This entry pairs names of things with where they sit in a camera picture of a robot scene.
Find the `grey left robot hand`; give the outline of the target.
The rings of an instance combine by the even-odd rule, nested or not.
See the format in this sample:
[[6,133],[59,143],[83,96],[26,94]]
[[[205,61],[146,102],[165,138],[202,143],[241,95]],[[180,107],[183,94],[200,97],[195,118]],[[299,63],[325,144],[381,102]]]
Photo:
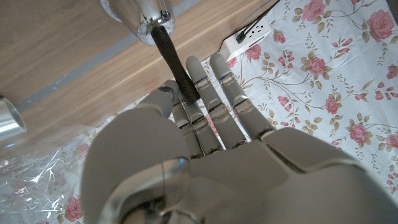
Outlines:
[[224,58],[190,78],[210,114],[167,81],[112,120],[86,156],[86,223],[396,223],[397,203],[353,157],[294,128],[275,129]]

